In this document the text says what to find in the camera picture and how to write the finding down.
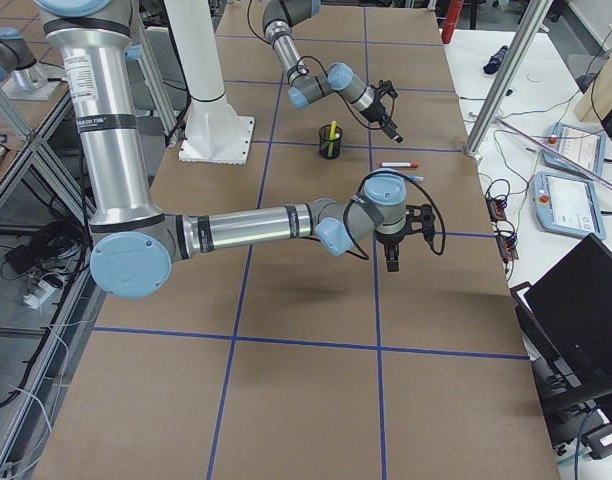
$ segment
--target white desk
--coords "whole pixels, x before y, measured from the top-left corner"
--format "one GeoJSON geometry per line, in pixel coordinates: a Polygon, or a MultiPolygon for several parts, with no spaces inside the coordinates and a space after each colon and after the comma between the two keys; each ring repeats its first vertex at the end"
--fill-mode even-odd
{"type": "MultiPolygon", "coordinates": [[[[460,97],[482,100],[486,97],[495,77],[486,75],[482,67],[502,45],[509,45],[512,38],[513,33],[510,32],[455,31],[452,42],[445,46],[445,50],[455,89],[460,97]]],[[[543,33],[537,35],[511,88],[513,93],[506,97],[501,105],[502,116],[513,112],[546,110],[568,100],[578,90],[552,42],[543,33]]],[[[599,130],[601,125],[582,124],[575,117],[573,110],[580,98],[581,93],[578,92],[562,120],[569,124],[599,130]]],[[[482,100],[460,100],[462,114],[469,130],[473,120],[469,118],[469,113],[477,114],[483,103],[482,100]]],[[[511,116],[506,121],[531,135],[543,136],[550,133],[553,124],[560,120],[565,110],[564,104],[547,113],[511,116]]],[[[509,180],[512,191],[522,190],[525,187],[524,182],[504,166],[495,146],[493,131],[499,128],[499,125],[491,126],[479,149],[483,155],[479,170],[492,179],[509,180]]],[[[526,147],[534,147],[526,140],[506,133],[499,133],[497,136],[509,165],[525,178],[532,176],[535,162],[538,162],[537,171],[556,171],[546,167],[538,154],[526,150],[526,147]]],[[[612,143],[606,150],[606,157],[612,159],[612,143]]],[[[603,176],[612,181],[612,164],[605,165],[603,176]]],[[[484,190],[488,184],[488,179],[482,177],[484,190]]],[[[595,188],[602,210],[612,211],[612,192],[598,184],[595,188]]],[[[519,260],[515,262],[514,272],[509,280],[510,286],[524,281],[534,283],[579,242],[579,239],[573,237],[543,231],[535,217],[530,190],[528,194],[523,207],[521,207],[523,195],[511,196],[506,210],[509,220],[515,226],[519,224],[517,247],[519,260]]],[[[605,216],[603,220],[607,231],[604,243],[612,251],[612,217],[605,216]]],[[[572,462],[561,465],[560,474],[564,480],[573,478],[572,462]]],[[[612,480],[612,456],[603,461],[589,461],[582,458],[579,474],[585,480],[612,480]]]]}

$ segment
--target blue and white device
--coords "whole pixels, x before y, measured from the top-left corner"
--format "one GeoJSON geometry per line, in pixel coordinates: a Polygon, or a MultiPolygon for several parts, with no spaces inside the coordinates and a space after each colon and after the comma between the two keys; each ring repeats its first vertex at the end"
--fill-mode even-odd
{"type": "MultiPolygon", "coordinates": [[[[557,150],[576,164],[581,165],[586,170],[601,176],[604,168],[607,140],[604,132],[591,132],[573,125],[556,123],[553,127],[551,138],[555,142],[551,143],[549,141],[551,148],[557,150]]],[[[586,177],[582,170],[562,162],[547,151],[543,153],[546,165],[586,177]]]]}
{"type": "Polygon", "coordinates": [[[549,172],[538,172],[533,180],[533,201],[537,219],[547,232],[573,237],[594,233],[600,240],[606,230],[589,180],[549,172]]]}

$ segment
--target black cup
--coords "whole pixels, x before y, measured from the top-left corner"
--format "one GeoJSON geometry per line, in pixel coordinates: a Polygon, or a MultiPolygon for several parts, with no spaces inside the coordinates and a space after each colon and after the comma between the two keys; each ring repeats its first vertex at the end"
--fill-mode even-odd
{"type": "Polygon", "coordinates": [[[330,139],[330,125],[324,125],[319,129],[319,155],[327,160],[339,157],[339,152],[342,148],[343,130],[337,126],[335,134],[337,138],[330,139]]]}

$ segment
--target black monitor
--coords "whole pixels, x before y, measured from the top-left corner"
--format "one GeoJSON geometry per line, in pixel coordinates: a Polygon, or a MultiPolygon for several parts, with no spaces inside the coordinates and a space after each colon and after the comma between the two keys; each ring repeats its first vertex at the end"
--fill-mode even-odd
{"type": "MultiPolygon", "coordinates": [[[[584,238],[525,298],[582,384],[612,376],[612,252],[595,235],[584,238]]],[[[612,423],[612,394],[597,402],[612,423]]]]}

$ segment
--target red tube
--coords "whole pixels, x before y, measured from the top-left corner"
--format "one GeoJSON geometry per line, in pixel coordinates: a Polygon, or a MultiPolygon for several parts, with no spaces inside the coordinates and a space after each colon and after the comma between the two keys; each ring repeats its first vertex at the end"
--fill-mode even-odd
{"type": "Polygon", "coordinates": [[[442,30],[442,42],[444,42],[444,45],[450,43],[450,40],[453,38],[453,32],[457,26],[457,20],[459,20],[459,14],[462,12],[463,6],[464,0],[450,0],[444,29],[442,30]]]}

